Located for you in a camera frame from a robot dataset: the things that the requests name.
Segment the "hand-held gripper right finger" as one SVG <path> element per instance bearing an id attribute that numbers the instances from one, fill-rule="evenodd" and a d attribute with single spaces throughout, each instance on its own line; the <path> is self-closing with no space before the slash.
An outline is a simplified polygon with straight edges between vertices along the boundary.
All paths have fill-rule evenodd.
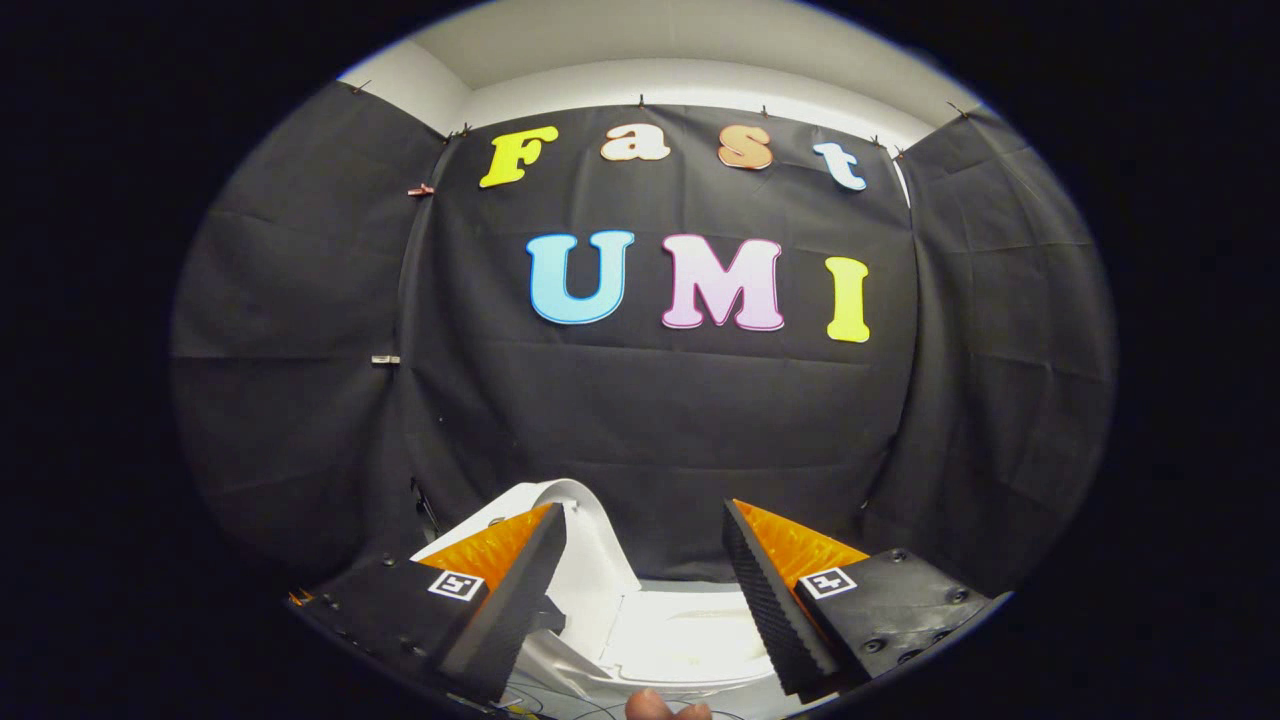
<path id="1" fill-rule="evenodd" d="M 922 665 L 993 609 L 911 550 L 867 553 L 737 498 L 722 543 L 782 691 L 803 701 Z"/>

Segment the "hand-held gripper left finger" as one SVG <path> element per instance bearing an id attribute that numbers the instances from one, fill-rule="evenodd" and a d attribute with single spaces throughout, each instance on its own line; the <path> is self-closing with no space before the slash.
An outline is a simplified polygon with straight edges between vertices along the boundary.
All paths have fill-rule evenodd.
<path id="1" fill-rule="evenodd" d="M 289 611 L 360 662 L 420 692 L 493 705 L 543 610 L 567 542 L 543 503 L 421 559 L 381 559 L 311 589 Z"/>

